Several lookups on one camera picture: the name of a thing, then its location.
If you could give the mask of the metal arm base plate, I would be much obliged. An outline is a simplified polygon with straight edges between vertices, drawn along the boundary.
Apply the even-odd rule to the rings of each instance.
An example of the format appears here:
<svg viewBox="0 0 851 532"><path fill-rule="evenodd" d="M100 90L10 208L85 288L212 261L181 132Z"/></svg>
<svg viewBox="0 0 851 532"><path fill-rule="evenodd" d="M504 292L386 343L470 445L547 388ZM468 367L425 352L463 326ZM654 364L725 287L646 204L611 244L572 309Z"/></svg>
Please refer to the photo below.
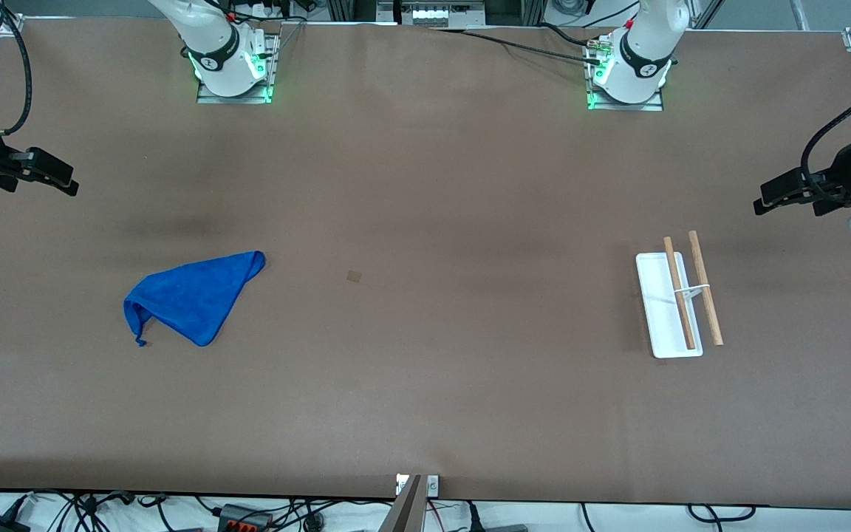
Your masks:
<svg viewBox="0 0 851 532"><path fill-rule="evenodd" d="M264 30L241 36L239 49L223 63L222 71L209 72L194 63L198 78L196 102L200 104L260 105L273 100L280 38Z"/></svg>
<svg viewBox="0 0 851 532"><path fill-rule="evenodd" d="M608 94L603 86L598 84L603 81L605 74L611 68L611 45L601 36L600 39L588 40L581 48L585 58L594 58L598 61L596 65L588 64L585 69L585 89L587 89L587 108L589 110L606 111L628 111L628 112L661 112L664 110L664 100L661 88L643 102L623 102L616 100Z"/></svg>

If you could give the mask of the white power strip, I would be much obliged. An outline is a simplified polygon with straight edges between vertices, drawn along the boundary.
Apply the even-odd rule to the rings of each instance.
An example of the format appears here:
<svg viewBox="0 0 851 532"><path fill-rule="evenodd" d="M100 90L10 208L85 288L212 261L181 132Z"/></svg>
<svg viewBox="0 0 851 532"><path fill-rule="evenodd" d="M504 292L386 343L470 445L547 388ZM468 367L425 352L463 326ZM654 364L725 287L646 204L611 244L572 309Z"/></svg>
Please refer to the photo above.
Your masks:
<svg viewBox="0 0 851 532"><path fill-rule="evenodd" d="M487 21L483 0L402 0L400 14L403 24L452 30L483 27Z"/></svg>

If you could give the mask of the blue microfibre towel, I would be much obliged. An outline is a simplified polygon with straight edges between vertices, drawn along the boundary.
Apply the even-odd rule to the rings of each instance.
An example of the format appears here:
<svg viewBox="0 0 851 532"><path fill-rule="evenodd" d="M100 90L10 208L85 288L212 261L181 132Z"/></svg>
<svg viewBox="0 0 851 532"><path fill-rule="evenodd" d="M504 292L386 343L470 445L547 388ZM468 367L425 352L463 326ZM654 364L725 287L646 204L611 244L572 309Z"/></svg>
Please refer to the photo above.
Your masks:
<svg viewBox="0 0 851 532"><path fill-rule="evenodd" d="M194 346L212 344L244 287L267 266L261 251L246 251L152 273L123 299L123 317L144 347L145 325L165 324Z"/></svg>

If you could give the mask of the black plug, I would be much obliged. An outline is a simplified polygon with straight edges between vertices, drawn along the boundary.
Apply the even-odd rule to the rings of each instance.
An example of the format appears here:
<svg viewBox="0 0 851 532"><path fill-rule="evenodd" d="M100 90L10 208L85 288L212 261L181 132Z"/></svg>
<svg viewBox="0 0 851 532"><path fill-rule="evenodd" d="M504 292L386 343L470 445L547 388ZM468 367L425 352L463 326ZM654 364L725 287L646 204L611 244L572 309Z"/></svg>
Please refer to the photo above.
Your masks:
<svg viewBox="0 0 851 532"><path fill-rule="evenodd" d="M529 528L527 528L526 525L523 525L523 523L517 523L517 525L496 526L496 528L486 528L482 521L482 515L480 515L475 502L467 501L466 504L471 518L468 532L529 532Z"/></svg>

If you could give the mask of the black orange connector box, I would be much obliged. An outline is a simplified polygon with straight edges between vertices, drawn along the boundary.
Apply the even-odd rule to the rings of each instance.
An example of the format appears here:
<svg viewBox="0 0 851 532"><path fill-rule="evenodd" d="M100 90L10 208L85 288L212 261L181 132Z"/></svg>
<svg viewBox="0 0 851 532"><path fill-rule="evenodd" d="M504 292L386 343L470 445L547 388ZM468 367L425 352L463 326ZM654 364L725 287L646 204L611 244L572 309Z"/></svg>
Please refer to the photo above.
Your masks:
<svg viewBox="0 0 851 532"><path fill-rule="evenodd" d="M267 532L271 523L273 515L270 511L226 504L220 508L217 532Z"/></svg>

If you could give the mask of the white towel rack wooden bars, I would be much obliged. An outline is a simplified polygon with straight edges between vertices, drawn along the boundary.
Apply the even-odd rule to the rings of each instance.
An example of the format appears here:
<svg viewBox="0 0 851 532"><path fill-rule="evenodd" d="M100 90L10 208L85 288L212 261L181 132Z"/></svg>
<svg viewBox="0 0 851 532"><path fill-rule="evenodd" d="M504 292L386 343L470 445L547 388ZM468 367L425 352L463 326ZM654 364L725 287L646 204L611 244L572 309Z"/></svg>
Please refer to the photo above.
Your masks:
<svg viewBox="0 0 851 532"><path fill-rule="evenodd" d="M698 358L705 353L695 299L700 299L703 306L703 318L713 345L724 346L698 232L689 231L688 242L695 282L688 277L688 260L675 250L669 236L663 239L662 251L635 255L649 348L657 360Z"/></svg>

